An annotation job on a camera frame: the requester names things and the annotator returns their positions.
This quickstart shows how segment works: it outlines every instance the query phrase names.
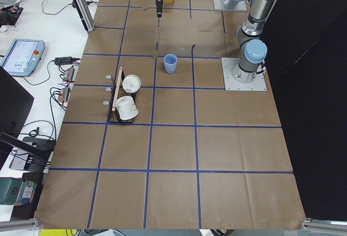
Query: tablet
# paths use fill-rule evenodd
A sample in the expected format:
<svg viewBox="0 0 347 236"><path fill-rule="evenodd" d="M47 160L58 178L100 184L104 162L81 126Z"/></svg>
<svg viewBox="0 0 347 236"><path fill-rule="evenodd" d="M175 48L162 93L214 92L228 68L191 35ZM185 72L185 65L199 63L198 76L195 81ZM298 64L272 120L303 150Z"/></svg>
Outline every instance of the tablet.
<svg viewBox="0 0 347 236"><path fill-rule="evenodd" d="M31 75L44 51L44 41L14 39L0 66L11 76Z"/></svg>

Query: blue cup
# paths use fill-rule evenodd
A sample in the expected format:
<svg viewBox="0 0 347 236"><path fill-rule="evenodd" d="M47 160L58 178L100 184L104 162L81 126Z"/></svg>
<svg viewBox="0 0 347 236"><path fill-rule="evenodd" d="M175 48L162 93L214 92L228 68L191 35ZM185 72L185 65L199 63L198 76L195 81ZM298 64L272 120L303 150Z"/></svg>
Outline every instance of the blue cup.
<svg viewBox="0 0 347 236"><path fill-rule="evenodd" d="M164 66L167 73L174 73L177 67L177 56L175 54L166 54Z"/></svg>

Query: wooden handle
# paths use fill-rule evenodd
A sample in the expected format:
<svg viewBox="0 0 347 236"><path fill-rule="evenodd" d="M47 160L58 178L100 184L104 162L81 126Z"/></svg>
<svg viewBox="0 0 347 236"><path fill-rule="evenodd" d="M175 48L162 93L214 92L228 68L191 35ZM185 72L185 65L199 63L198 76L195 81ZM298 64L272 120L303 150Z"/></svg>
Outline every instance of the wooden handle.
<svg viewBox="0 0 347 236"><path fill-rule="evenodd" d="M120 86L120 80L121 80L122 72L123 72L123 68L120 67L119 72L118 72L117 82L115 84L115 91L114 91L114 97L113 97L113 102L112 102L112 111L113 112L116 110L115 104L116 104L117 98L118 98L118 92L119 92L119 86Z"/></svg>

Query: teal box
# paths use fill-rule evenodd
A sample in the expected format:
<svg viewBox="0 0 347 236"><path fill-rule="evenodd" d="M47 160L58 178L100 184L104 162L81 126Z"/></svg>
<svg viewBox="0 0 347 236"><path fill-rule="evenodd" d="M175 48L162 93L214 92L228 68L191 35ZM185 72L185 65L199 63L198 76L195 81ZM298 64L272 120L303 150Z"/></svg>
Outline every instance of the teal box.
<svg viewBox="0 0 347 236"><path fill-rule="evenodd" d="M26 205L34 197L36 183L20 178L0 177L0 205Z"/></svg>

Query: mounting plate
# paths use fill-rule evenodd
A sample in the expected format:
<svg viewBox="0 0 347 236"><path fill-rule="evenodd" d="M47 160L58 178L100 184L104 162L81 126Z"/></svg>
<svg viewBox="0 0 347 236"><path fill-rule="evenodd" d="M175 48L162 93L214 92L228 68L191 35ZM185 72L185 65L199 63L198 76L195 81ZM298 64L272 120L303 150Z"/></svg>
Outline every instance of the mounting plate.
<svg viewBox="0 0 347 236"><path fill-rule="evenodd" d="M232 68L239 63L239 58L222 58L222 69L224 76L224 85L226 91L267 91L264 75L257 74L251 83L240 83L232 76Z"/></svg>
<svg viewBox="0 0 347 236"><path fill-rule="evenodd" d="M247 7L244 1L231 2L229 5L224 5L221 0L213 0L213 5L216 11L233 11L233 12L246 12Z"/></svg>

